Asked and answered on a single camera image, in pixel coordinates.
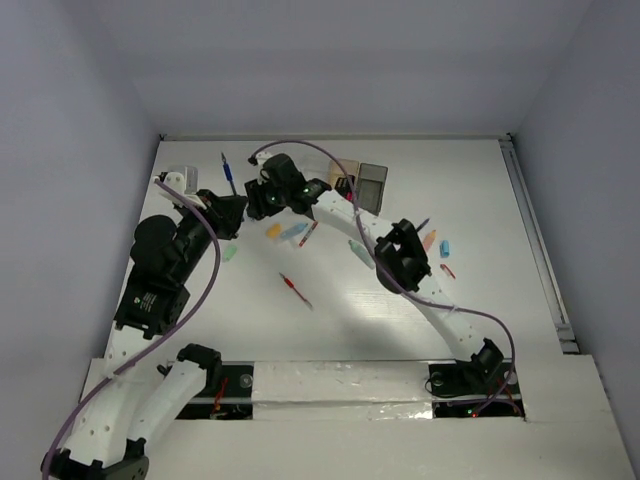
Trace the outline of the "blue gel pen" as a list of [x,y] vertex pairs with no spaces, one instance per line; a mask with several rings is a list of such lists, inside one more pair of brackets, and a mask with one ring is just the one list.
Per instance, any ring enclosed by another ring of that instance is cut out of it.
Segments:
[[234,181],[234,177],[233,177],[230,165],[229,165],[229,163],[227,161],[227,158],[226,158],[226,156],[225,156],[225,154],[223,152],[220,153],[220,156],[221,156],[221,162],[222,162],[222,167],[223,167],[225,178],[226,178],[227,182],[229,183],[229,186],[231,188],[232,194],[234,196],[237,196],[238,195],[238,191],[237,191],[237,188],[236,188],[236,185],[235,185],[235,181]]

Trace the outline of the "red gel pen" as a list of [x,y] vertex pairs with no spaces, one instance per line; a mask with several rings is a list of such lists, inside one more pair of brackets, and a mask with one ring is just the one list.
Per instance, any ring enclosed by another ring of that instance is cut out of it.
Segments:
[[288,288],[291,289],[296,294],[296,296],[305,304],[305,306],[309,310],[313,311],[314,307],[312,303],[297,289],[297,287],[291,281],[291,279],[282,272],[279,272],[279,276],[281,277],[283,282],[288,286]]

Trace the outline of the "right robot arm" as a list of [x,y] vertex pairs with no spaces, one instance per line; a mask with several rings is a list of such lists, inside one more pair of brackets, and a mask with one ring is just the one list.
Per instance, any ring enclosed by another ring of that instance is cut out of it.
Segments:
[[417,228],[407,219],[384,220],[361,209],[356,195],[346,197],[327,182],[307,179],[284,153],[258,152],[249,157],[256,178],[245,183],[250,218],[262,220],[284,209],[331,226],[359,241],[375,264],[381,285],[414,305],[447,344],[454,363],[433,389],[444,388],[445,398],[481,395],[496,383],[506,356],[491,339],[476,331],[471,315],[504,323],[478,310],[456,306],[442,292]]

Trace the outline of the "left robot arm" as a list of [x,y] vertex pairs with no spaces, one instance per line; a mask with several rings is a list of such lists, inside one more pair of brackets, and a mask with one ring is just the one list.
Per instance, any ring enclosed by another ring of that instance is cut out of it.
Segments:
[[221,383],[218,351],[190,343],[161,365],[159,347],[196,313],[186,282],[208,248],[236,238],[244,196],[164,188],[180,213],[142,220],[133,267],[114,317],[103,377],[79,402],[41,465],[45,479],[143,479],[149,452],[186,404]]

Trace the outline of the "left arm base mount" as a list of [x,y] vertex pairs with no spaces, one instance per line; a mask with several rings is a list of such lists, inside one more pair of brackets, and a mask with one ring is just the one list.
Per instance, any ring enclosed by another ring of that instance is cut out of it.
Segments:
[[224,363],[216,386],[207,385],[177,415],[178,420],[251,420],[253,363]]

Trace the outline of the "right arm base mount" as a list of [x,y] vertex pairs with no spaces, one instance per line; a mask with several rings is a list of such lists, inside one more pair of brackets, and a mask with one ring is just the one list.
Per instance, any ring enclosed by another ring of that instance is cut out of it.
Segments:
[[429,365],[424,388],[432,397],[433,416],[445,418],[525,417],[517,373],[504,362],[488,385],[472,386],[454,363]]

